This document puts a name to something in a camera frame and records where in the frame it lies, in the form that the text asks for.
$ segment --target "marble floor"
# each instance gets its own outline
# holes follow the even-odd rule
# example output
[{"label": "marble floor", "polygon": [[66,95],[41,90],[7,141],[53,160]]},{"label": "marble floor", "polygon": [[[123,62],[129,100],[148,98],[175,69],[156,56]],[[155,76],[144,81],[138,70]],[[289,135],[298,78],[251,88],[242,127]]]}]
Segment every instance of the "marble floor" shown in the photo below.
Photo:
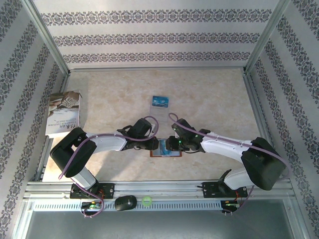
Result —
[{"label": "marble floor", "polygon": [[[76,72],[67,90],[81,90],[86,132],[114,132],[134,124],[149,114],[152,96],[158,95],[168,96],[170,111],[197,130],[245,140],[259,136],[240,69]],[[158,138],[174,135],[171,124],[160,123]],[[200,180],[218,179],[241,164],[212,153],[151,158],[149,151],[127,150],[94,154],[86,167],[98,180]],[[60,173],[49,158],[43,181],[58,181]]]}]

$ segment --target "mounting plate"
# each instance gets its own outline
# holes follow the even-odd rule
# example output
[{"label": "mounting plate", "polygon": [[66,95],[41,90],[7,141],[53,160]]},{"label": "mounting plate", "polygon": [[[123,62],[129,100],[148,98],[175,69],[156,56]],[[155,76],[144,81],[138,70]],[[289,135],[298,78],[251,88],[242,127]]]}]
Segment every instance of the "mounting plate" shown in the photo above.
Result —
[{"label": "mounting plate", "polygon": [[201,185],[204,198],[236,198],[236,191],[242,198],[248,196],[246,187],[231,190],[225,195],[218,189],[218,182],[203,182]]},{"label": "mounting plate", "polygon": [[[95,189],[94,191],[98,193],[97,195],[99,197],[101,197],[102,194],[99,191],[103,190],[104,199],[113,199],[114,187],[115,187],[114,183],[99,183],[98,188]],[[70,192],[70,199],[96,199],[96,198],[83,192],[75,184],[72,184],[71,192]]]}]

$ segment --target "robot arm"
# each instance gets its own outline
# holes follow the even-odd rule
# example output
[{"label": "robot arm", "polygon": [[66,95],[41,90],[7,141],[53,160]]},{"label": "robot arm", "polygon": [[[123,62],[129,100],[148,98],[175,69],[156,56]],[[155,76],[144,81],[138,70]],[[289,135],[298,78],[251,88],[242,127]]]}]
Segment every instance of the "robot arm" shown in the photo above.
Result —
[{"label": "robot arm", "polygon": [[[123,129],[118,129],[110,136],[92,138],[75,155],[65,172],[65,176],[71,178],[82,188],[90,189],[90,191],[93,191],[92,193],[98,192],[100,189],[98,181],[85,167],[92,154],[101,151],[123,151],[133,148],[155,150],[159,146],[159,141],[156,137],[145,141],[134,141],[120,137],[120,135],[123,135],[132,139],[145,139],[151,131],[152,125],[146,119],[139,119],[134,126],[129,125]],[[61,171],[64,170],[74,153],[72,147],[78,147],[80,143],[94,135],[84,132],[81,128],[75,128],[51,150],[50,156]]]},{"label": "robot arm", "polygon": [[[179,119],[177,122],[187,128],[195,130],[184,119]],[[178,137],[169,137],[166,141],[167,149],[172,151],[188,151],[191,149],[204,153],[218,153],[233,158],[243,164],[243,167],[240,169],[227,170],[220,178],[218,188],[223,193],[252,185],[256,185],[264,190],[271,190],[286,168],[285,164],[277,158],[243,146],[243,144],[252,145],[278,155],[263,138],[258,137],[255,140],[237,140],[219,136],[206,129],[201,129],[199,131],[207,136],[217,138],[212,139],[183,129],[175,123],[172,125],[172,128],[175,130]],[[235,141],[239,144],[235,145],[230,142],[225,142],[223,139]]]}]

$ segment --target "book cover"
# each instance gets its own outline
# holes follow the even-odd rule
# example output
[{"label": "book cover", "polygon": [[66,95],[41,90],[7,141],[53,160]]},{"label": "book cover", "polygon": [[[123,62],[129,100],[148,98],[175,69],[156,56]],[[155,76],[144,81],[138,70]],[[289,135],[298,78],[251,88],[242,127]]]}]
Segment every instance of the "book cover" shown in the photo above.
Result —
[{"label": "book cover", "polygon": [[50,138],[64,137],[72,129],[80,127],[80,91],[50,95],[45,134]]}]

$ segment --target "computer mouse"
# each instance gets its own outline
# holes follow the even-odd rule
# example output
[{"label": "computer mouse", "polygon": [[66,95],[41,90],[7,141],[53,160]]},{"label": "computer mouse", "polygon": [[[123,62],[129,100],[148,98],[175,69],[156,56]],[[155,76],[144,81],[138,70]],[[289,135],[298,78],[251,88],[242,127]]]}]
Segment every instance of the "computer mouse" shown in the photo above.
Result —
[{"label": "computer mouse", "polygon": [[115,200],[115,209],[116,211],[131,210],[135,208],[137,204],[138,204],[138,201],[135,196],[133,195],[123,196]]}]

